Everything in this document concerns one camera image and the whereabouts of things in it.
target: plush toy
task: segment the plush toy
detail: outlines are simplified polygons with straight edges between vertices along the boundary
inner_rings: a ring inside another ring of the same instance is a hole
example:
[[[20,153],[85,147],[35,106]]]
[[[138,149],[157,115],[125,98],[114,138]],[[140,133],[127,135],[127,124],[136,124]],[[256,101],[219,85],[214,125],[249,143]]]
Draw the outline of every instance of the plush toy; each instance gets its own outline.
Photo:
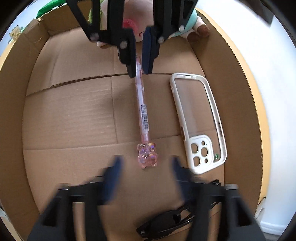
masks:
[[[107,29],[107,7],[108,0],[101,0],[101,19],[100,28]],[[91,12],[89,14],[89,21],[91,22]],[[125,0],[123,13],[123,27],[132,28],[136,42],[143,40],[143,33],[146,26],[153,25],[153,0]],[[199,36],[205,38],[209,35],[210,29],[202,21],[201,17],[197,15],[196,10],[193,10],[187,25],[182,32],[177,31],[169,38],[181,36],[188,41],[197,41]],[[105,43],[97,42],[99,47]]]

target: plush toy face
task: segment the plush toy face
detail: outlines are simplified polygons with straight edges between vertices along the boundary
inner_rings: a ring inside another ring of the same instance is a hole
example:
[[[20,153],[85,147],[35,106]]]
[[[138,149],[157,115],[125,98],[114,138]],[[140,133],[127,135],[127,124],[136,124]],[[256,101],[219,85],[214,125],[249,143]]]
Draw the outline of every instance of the plush toy face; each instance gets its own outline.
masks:
[[[108,0],[101,3],[101,24],[107,29]],[[153,25],[153,0],[125,0],[123,12],[124,28],[132,28],[136,42],[143,40],[143,33],[147,26]]]

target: brown plush paw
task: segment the brown plush paw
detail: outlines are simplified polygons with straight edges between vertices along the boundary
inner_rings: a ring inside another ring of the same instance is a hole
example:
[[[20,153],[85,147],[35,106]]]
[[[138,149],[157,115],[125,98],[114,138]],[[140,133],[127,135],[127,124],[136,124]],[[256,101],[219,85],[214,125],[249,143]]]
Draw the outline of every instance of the brown plush paw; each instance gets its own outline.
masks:
[[[210,34],[210,29],[208,28],[207,25],[203,24],[203,25],[200,25],[198,28],[197,28],[197,31],[196,31],[199,36],[201,36],[202,38],[206,38],[209,36]]]
[[[187,36],[187,40],[189,42],[197,42],[199,39],[200,39],[200,37],[198,36],[198,34],[196,32],[191,32]]]

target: white label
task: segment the white label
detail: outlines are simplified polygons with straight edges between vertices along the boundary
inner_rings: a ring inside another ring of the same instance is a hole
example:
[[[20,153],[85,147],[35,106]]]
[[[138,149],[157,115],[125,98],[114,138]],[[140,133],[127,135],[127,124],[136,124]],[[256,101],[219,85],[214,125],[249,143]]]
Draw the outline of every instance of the white label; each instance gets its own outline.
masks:
[[[149,131],[149,123],[148,123],[148,115],[147,115],[147,107],[145,104],[141,105],[141,119],[142,119],[142,127],[144,131]]]

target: pink pen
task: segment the pink pen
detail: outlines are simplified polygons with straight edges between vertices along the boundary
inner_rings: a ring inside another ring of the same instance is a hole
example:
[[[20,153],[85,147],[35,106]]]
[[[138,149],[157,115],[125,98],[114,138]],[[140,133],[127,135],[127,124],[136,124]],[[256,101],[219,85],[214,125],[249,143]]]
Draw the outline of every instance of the pink pen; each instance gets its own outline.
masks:
[[[138,144],[137,149],[139,151],[138,161],[141,168],[155,167],[157,165],[157,154],[155,152],[155,143],[150,142],[149,136],[149,123],[147,108],[144,102],[144,85],[142,81],[142,67],[140,58],[136,57],[136,90],[139,109],[139,124],[141,132],[142,143]]]

